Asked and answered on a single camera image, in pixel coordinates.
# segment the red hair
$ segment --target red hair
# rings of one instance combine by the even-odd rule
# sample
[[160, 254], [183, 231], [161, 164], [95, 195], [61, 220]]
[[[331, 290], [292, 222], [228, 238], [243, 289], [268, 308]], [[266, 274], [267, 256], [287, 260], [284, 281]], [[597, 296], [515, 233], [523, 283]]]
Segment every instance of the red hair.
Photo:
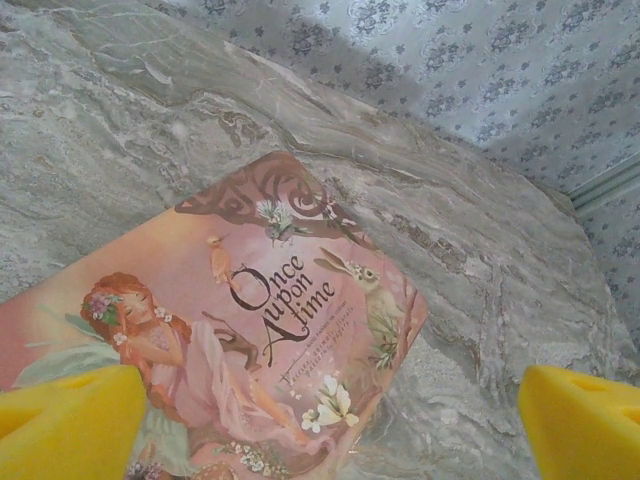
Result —
[[[147, 386], [149, 400], [153, 406], [164, 410], [169, 418], [182, 421], [175, 410], [173, 401], [168, 397], [165, 388], [160, 385], [151, 384], [151, 367], [153, 364], [138, 353], [131, 351], [131, 349], [124, 348], [123, 345], [117, 345], [113, 338], [116, 333], [124, 333], [129, 337], [134, 337], [144, 332], [145, 327], [129, 323], [127, 321], [124, 314], [124, 305], [122, 303], [113, 304], [113, 306], [116, 307], [118, 325], [109, 325], [100, 319], [93, 318], [93, 314], [88, 308], [94, 294], [124, 295], [127, 293], [142, 293], [149, 297], [152, 309], [157, 307], [151, 290], [140, 282], [135, 275], [116, 272], [106, 277], [102, 277], [98, 282], [96, 282], [91, 291], [85, 295], [80, 315], [89, 323], [89, 325], [91, 325], [91, 327], [93, 327], [98, 335], [104, 338], [105, 342], [111, 345], [120, 354], [120, 363], [134, 365], [140, 370], [142, 379]], [[173, 315], [169, 326], [177, 332], [186, 343], [190, 343], [191, 327], [187, 325], [184, 320], [177, 315]]]

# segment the gray marble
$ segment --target gray marble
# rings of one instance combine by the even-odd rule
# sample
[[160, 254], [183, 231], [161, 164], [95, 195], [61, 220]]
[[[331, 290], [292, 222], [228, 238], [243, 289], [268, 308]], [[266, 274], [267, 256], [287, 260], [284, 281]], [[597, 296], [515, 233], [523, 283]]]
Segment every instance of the gray marble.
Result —
[[12, 3], [0, 3], [1, 300], [286, 149], [431, 309], [341, 478], [537, 478], [515, 408], [527, 365], [637, 383], [561, 197], [134, 1]]

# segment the rabbit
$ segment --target rabbit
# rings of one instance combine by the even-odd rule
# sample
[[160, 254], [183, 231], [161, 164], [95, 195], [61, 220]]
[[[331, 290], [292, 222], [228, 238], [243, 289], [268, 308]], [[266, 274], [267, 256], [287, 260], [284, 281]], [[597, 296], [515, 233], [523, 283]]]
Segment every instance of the rabbit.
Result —
[[316, 258], [317, 265], [352, 277], [365, 294], [367, 324], [376, 345], [398, 336], [398, 323], [405, 312], [396, 304], [393, 294], [380, 285], [380, 274], [368, 267], [345, 262], [338, 255], [320, 247], [325, 258]]

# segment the floral wallpaper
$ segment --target floral wallpaper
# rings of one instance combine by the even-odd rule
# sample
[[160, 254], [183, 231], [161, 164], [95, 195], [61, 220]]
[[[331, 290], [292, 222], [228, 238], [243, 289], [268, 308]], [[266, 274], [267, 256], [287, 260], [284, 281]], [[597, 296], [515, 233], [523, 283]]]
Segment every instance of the floral wallpaper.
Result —
[[640, 0], [145, 0], [570, 192], [640, 151]]
[[583, 219], [618, 314], [640, 349], [640, 186]]

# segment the book cover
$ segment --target book cover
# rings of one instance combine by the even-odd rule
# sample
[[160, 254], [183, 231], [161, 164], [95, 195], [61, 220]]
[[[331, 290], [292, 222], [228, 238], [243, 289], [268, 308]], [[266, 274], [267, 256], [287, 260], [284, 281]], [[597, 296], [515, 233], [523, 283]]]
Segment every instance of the book cover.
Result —
[[273, 152], [1, 305], [0, 389], [135, 365], [147, 413], [127, 478], [326, 479], [426, 317]]

